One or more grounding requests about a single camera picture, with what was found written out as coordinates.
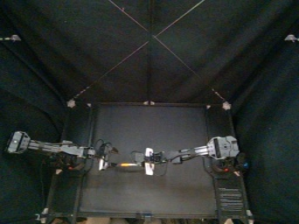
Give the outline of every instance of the white object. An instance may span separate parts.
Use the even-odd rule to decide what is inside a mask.
[[[225,110],[228,110],[228,109],[230,109],[230,104],[229,104],[226,101],[224,101],[222,104],[221,104],[221,107],[222,107]]]
[[[299,38],[296,38],[293,34],[288,34],[284,38],[284,41],[295,42],[295,41],[299,41]]]
[[[76,102],[74,102],[73,100],[69,100],[69,101],[66,102],[66,104],[68,104],[68,107],[69,107],[69,108],[73,108],[73,107],[76,106]]]
[[[145,148],[144,155],[150,157],[153,154],[153,149]],[[145,175],[154,175],[154,165],[149,163],[144,163],[144,174]]]

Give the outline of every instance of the metal frame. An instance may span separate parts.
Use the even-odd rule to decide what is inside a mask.
[[[144,104],[141,103],[113,103],[113,102],[105,102],[105,103],[98,103],[98,105],[117,105],[117,106],[144,106]],[[148,106],[146,107],[201,107],[202,104],[180,104],[180,103],[157,103],[153,106]],[[214,135],[213,133],[210,133],[209,130],[209,125],[208,125],[208,120],[209,118],[209,112],[208,110],[205,110],[205,127],[206,127],[206,138],[210,138],[212,135]],[[230,113],[229,111],[225,111],[226,115],[228,115],[228,126],[229,126],[229,131],[232,136],[234,136],[234,130],[233,130],[233,126],[232,126],[232,121],[230,121]],[[92,113],[92,108],[89,109],[89,113],[88,113],[88,144],[90,144],[90,138],[92,138],[92,130],[93,130],[93,119],[92,119],[93,113]],[[246,210],[248,210],[248,200],[246,200],[246,193],[245,193],[245,187],[244,187],[244,182],[242,182],[242,177],[240,176],[238,179],[238,191],[241,192],[241,203],[242,203],[242,210],[240,213],[236,213],[233,216],[230,215],[225,215],[221,210],[220,210],[220,192],[217,190],[218,185],[221,184],[222,180],[229,180],[229,175],[222,176],[218,174],[214,174],[210,166],[212,166],[212,160],[208,158],[202,158],[204,160],[204,169],[205,171],[209,173],[209,175],[213,178],[213,186],[214,186],[214,194],[216,194],[216,206],[217,206],[217,211],[214,211],[214,215],[184,215],[182,217],[177,214],[177,215],[166,215],[166,214],[154,214],[153,217],[154,218],[162,218],[162,219],[218,219],[218,223],[224,223],[224,221],[228,218],[233,218],[233,219],[240,219],[242,220],[242,222],[245,224],[248,224],[248,217],[246,217]],[[74,205],[72,208],[72,213],[60,213],[60,212],[53,212],[52,211],[52,196],[54,193],[54,188],[57,185],[57,179],[58,179],[58,175],[53,174],[52,176],[52,183],[50,183],[50,191],[49,191],[49,196],[48,196],[48,201],[46,201],[46,207],[49,208],[49,215],[48,215],[48,220],[46,223],[52,223],[53,219],[56,217],[64,217],[69,220],[70,224],[76,224],[76,219],[77,217],[112,217],[112,218],[138,218],[138,219],[144,219],[146,217],[148,219],[148,215],[146,213],[98,213],[98,212],[80,212],[78,208],[80,208],[80,197],[81,197],[81,185],[82,185],[82,181],[84,181],[84,173],[81,175],[78,175],[78,185],[76,188],[76,195],[74,195]]]

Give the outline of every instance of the wire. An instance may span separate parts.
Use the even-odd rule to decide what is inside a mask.
[[[148,41],[144,42],[136,49],[133,52],[130,52],[122,59],[121,61],[112,67],[109,68],[109,70],[101,75],[98,76],[98,78],[70,98],[72,100],[77,99],[82,93],[94,86],[96,83],[98,83],[98,81],[144,48],[144,46],[148,44]]]
[[[196,4],[190,7],[190,9],[186,10],[186,11],[181,14],[181,16],[180,16],[178,18],[176,18],[176,19],[173,20],[173,22],[172,22],[165,28],[162,28],[162,30],[161,30],[154,36],[157,37],[158,35],[161,35],[161,34],[170,28],[170,26],[172,26],[173,24],[176,24],[176,23],[178,22],[178,20],[181,20],[181,19],[190,13],[190,11],[192,11],[194,8],[197,8],[197,6],[200,6],[200,4],[201,4],[204,1],[205,1],[205,0],[201,0],[198,3],[196,3]]]
[[[96,143],[94,143],[94,148],[96,148],[96,146],[97,146],[97,144],[98,144],[98,141],[101,141],[101,144],[104,143],[104,140],[102,139],[98,139],[97,141],[96,141]]]
[[[162,173],[161,173],[161,174],[154,174],[154,172],[153,172],[153,175],[154,175],[156,177],[161,177],[161,176],[164,176],[164,174],[166,173],[166,168],[168,168],[168,162],[164,164],[164,170],[162,170]]]

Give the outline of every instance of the robotic arm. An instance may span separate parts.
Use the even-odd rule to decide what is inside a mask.
[[[105,170],[108,168],[108,154],[117,153],[116,148],[110,143],[101,143],[97,149],[92,147],[78,146],[73,142],[62,141],[61,143],[45,143],[34,141],[29,138],[25,132],[16,131],[6,145],[6,152],[13,154],[21,154],[25,151],[36,151],[44,155],[54,155],[58,157],[60,165],[68,166],[69,169],[76,166],[70,161],[77,159],[97,158],[98,169]],[[62,162],[65,157],[69,157],[68,162]]]
[[[142,165],[145,174],[153,175],[154,165],[170,162],[174,165],[196,157],[213,158],[218,161],[230,160],[238,154],[237,140],[233,136],[213,137],[206,145],[177,151],[153,152],[146,148],[145,153],[134,153],[134,163]]]
[[[21,154],[25,151],[40,152],[57,158],[58,163],[56,163],[56,166],[68,168],[69,170],[80,170],[84,167],[85,159],[97,158],[100,171],[105,170],[109,166],[142,166],[146,175],[153,175],[154,165],[164,163],[178,165],[196,157],[212,158],[224,163],[225,167],[234,166],[233,160],[236,157],[237,164],[245,163],[238,162],[241,157],[238,156],[237,140],[233,136],[213,137],[206,145],[190,149],[153,152],[152,149],[146,148],[144,153],[134,152],[134,161],[132,164],[110,164],[108,156],[110,153],[117,153],[117,149],[112,147],[110,143],[100,141],[101,145],[97,148],[97,144],[94,147],[85,147],[69,141],[45,143],[32,140],[24,132],[16,131],[8,141],[6,152],[13,154]]]

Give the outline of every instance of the black tent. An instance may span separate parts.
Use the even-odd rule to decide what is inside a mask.
[[[250,211],[259,221],[297,223],[299,43],[285,41],[299,37],[297,1],[0,5],[0,38],[21,38],[0,41],[1,150],[16,130],[57,142],[72,100],[229,102]],[[40,174],[32,154],[0,157],[1,222],[41,211],[50,172]]]

